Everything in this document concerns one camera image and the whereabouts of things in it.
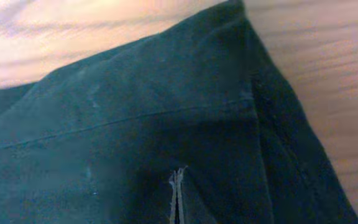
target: wood grain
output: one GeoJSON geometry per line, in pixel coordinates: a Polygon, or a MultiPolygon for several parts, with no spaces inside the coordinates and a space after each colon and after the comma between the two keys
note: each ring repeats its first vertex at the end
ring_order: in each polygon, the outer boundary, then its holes
{"type": "MultiPolygon", "coordinates": [[[[0,0],[0,88],[161,32],[224,0],[0,0]]],[[[245,0],[358,212],[358,0],[245,0]]]]}
{"type": "Polygon", "coordinates": [[[358,212],[358,0],[245,0],[358,212]]]}

